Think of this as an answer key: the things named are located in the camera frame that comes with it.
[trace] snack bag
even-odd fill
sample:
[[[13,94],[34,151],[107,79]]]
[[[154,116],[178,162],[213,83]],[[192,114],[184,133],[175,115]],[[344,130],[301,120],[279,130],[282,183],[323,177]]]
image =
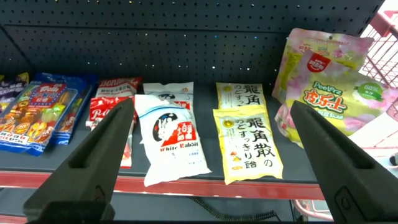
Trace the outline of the snack bag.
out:
[[[0,149],[41,155],[83,88],[74,82],[32,81],[0,115]]]
[[[285,103],[287,82],[294,77],[289,73],[306,50],[311,50],[358,71],[372,43],[373,38],[370,37],[361,38],[294,28],[286,42],[272,96],[281,103]]]
[[[265,175],[282,178],[284,166],[272,137],[266,104],[213,110],[213,115],[225,184]]]
[[[141,77],[101,80],[95,97],[90,101],[90,115],[86,121],[86,126],[93,130],[117,103],[127,98],[132,98],[134,102],[134,95],[137,93],[137,88],[141,80]],[[134,112],[120,165],[123,169],[130,169],[132,165],[132,130],[136,121],[137,114]]]
[[[192,113],[154,95],[136,95],[136,111],[150,167],[144,185],[211,172]]]
[[[141,77],[101,80],[95,97],[134,96],[141,80]]]
[[[121,97],[96,97],[92,98],[90,102],[90,115],[89,121],[91,122],[91,130],[105,118],[105,116],[111,111],[111,109],[116,106],[119,102],[125,99],[131,98],[134,102],[133,96],[121,96]],[[129,136],[127,137],[126,147],[124,148],[123,158],[121,161],[121,168],[130,169],[131,168],[131,154],[132,154],[132,130],[137,122],[137,113],[134,112],[134,117],[132,119],[132,124],[130,127]]]
[[[261,84],[216,83],[218,109],[265,105]]]
[[[193,113],[193,82],[189,83],[144,83],[146,95],[158,96],[161,99],[176,103]]]
[[[398,97],[397,89],[311,51],[304,53],[290,74],[286,103],[275,120],[279,131],[301,147],[290,116],[295,100],[310,105],[349,136],[385,112]]]
[[[0,113],[3,112],[8,104],[15,100],[15,97],[29,83],[27,72],[17,75],[15,80],[5,80],[4,75],[0,75]]]
[[[84,106],[87,104],[90,99],[90,95],[92,94],[98,77],[92,74],[84,74],[79,77],[69,76],[69,75],[54,75],[49,73],[38,73],[35,76],[35,80],[41,81],[51,81],[51,82],[73,82],[80,83],[81,86],[84,86],[84,89],[79,92],[78,97],[75,102],[72,104],[70,111],[67,112],[61,125],[59,128],[53,133],[50,142],[52,144],[68,144],[69,140],[72,136],[72,131],[77,124],[75,121],[78,120],[81,113],[83,112]]]

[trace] blue snack package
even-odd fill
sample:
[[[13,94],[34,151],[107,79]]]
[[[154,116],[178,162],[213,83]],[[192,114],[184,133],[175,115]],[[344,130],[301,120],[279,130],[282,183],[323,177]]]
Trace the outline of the blue snack package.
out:
[[[0,150],[41,155],[85,87],[76,80],[34,79],[0,114]]]
[[[98,77],[94,74],[82,74],[79,76],[69,76],[69,75],[54,75],[49,73],[38,73],[36,74],[36,79],[41,80],[53,80],[58,82],[78,82],[82,83],[85,87],[83,91],[79,92],[75,102],[64,119],[61,122],[59,128],[54,132],[51,137],[51,144],[69,144],[69,140],[72,136],[73,129],[75,128],[78,119],[83,112],[83,109],[87,102],[90,100],[90,96],[95,89]]]

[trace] pink snack bag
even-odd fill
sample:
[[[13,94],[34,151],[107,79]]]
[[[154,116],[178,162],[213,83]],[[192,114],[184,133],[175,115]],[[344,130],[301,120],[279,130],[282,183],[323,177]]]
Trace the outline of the pink snack bag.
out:
[[[305,51],[311,50],[358,71],[372,43],[373,38],[370,37],[360,38],[346,34],[329,34],[294,28],[286,42],[272,96],[281,103],[285,102],[287,82],[294,77],[289,76],[289,73]]]
[[[290,110],[294,101],[311,106],[347,136],[387,111],[398,89],[311,52],[289,73],[285,103],[275,121],[279,131],[302,147]]]

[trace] white candy bag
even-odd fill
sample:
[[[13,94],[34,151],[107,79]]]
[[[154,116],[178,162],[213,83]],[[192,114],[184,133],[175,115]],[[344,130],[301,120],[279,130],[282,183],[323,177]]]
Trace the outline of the white candy bag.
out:
[[[150,162],[146,187],[211,172],[189,110],[154,95],[136,95],[135,101]]]
[[[142,84],[146,95],[158,96],[161,99],[169,100],[178,104],[193,113],[193,82],[188,83],[160,83]]]

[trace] black cable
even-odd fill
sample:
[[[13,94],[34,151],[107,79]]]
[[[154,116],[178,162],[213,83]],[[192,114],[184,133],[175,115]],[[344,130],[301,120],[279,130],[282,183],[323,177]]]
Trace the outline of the black cable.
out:
[[[189,197],[189,199],[193,200],[198,205],[203,207],[207,212],[209,212],[215,218],[220,219],[222,221],[226,221],[226,222],[260,221],[260,220],[266,220],[266,219],[274,218],[274,217],[276,217],[278,219],[278,221],[280,221],[278,215],[273,210],[266,212],[266,213],[260,213],[257,215],[244,215],[244,216],[237,217],[237,216],[233,216],[233,215],[225,215],[225,214],[220,213],[219,211],[215,210],[211,205],[204,202],[202,200],[202,198],[200,198],[200,197]]]

